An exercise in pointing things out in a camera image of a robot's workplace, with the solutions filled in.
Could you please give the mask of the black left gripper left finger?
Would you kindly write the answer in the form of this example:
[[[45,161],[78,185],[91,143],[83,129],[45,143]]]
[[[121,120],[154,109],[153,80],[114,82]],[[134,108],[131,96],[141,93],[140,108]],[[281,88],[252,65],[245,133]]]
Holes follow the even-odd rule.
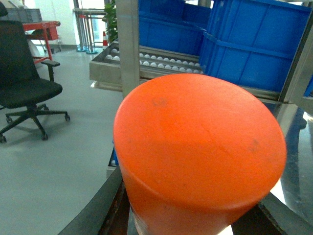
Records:
[[[130,202],[117,167],[61,235],[126,235]]]

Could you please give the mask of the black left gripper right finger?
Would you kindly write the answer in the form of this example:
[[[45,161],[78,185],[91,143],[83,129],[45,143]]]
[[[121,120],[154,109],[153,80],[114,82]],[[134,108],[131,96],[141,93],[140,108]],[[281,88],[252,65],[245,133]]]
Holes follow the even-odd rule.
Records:
[[[269,193],[237,221],[231,224],[235,235],[290,235],[286,205]]]

